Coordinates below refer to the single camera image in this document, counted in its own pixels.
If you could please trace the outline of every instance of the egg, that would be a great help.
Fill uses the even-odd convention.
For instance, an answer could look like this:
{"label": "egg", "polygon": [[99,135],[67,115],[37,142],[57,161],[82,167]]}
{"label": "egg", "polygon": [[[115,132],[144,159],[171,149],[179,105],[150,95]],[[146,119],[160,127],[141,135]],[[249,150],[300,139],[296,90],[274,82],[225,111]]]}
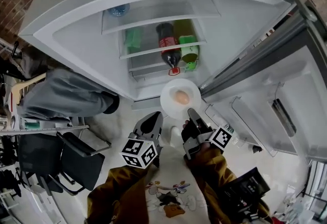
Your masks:
{"label": "egg", "polygon": [[186,92],[178,90],[175,93],[175,101],[180,104],[186,105],[190,102],[190,97]]}

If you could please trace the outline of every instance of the white floor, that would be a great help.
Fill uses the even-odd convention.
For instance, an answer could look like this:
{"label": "white floor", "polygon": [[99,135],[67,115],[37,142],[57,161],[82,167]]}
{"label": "white floor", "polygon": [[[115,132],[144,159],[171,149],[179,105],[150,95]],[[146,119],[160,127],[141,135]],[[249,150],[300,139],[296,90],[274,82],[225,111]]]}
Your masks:
{"label": "white floor", "polygon": [[[133,130],[136,122],[150,112],[152,111],[132,111],[131,103],[126,99],[122,99],[119,109],[114,114],[100,114],[86,121],[99,136],[112,143],[112,149],[103,153],[106,159],[97,185],[105,182],[108,171],[111,168],[124,164],[118,152],[121,150],[124,140]],[[206,122],[210,122],[205,115],[202,114],[201,116],[203,116]],[[172,126],[178,126],[181,129],[182,124],[182,121],[165,118],[162,135],[169,136],[169,130]],[[88,130],[83,133],[82,140],[93,148],[105,147],[105,144]],[[301,165],[296,156],[278,153],[272,158],[264,151],[253,154],[247,144],[241,145],[241,143],[229,143],[226,147],[224,156],[227,159],[229,168],[237,176],[240,176],[250,169],[258,167],[261,175],[271,188],[264,197],[264,201],[269,205],[271,212],[277,209],[287,193],[294,192],[295,190],[300,192],[307,177],[307,169]],[[76,190],[79,187],[76,184],[71,188]],[[89,191],[83,191],[75,197],[67,193],[54,194],[54,199],[67,224],[83,223],[86,217],[86,199],[88,194]]]}

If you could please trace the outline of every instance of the cola bottle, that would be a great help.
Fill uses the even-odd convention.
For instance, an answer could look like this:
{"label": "cola bottle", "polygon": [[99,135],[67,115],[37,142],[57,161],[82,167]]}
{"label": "cola bottle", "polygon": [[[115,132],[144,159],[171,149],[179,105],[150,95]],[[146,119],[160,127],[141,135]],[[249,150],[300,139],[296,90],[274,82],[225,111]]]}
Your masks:
{"label": "cola bottle", "polygon": [[[159,37],[159,47],[178,44],[174,37],[174,26],[172,24],[168,22],[161,23],[156,27],[156,31]],[[180,73],[180,69],[177,67],[178,62],[181,59],[180,48],[161,51],[161,57],[163,61],[171,67],[168,73],[169,75],[174,76]]]}

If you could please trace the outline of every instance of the office chair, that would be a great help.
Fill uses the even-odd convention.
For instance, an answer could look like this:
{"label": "office chair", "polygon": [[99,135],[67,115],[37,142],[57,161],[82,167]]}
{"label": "office chair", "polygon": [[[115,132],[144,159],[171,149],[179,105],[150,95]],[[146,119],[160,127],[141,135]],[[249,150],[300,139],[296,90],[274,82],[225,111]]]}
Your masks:
{"label": "office chair", "polygon": [[[18,160],[23,172],[33,172],[48,195],[51,191],[63,192],[74,196],[84,189],[93,190],[98,180],[104,155],[95,151],[73,133],[22,135],[18,144]],[[82,186],[77,191],[66,188],[59,180],[62,175],[70,184]]]}

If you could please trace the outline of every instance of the white plate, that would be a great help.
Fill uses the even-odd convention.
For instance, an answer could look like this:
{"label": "white plate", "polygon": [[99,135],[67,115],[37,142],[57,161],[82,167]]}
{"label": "white plate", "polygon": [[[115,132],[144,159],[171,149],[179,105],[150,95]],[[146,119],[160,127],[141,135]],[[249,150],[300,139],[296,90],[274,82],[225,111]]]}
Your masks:
{"label": "white plate", "polygon": [[[177,91],[184,91],[190,98],[186,105],[175,101],[174,96]],[[198,87],[186,79],[174,79],[168,82],[162,89],[160,96],[162,109],[167,115],[176,120],[186,120],[189,118],[188,109],[193,108],[196,112],[201,106],[201,94]]]}

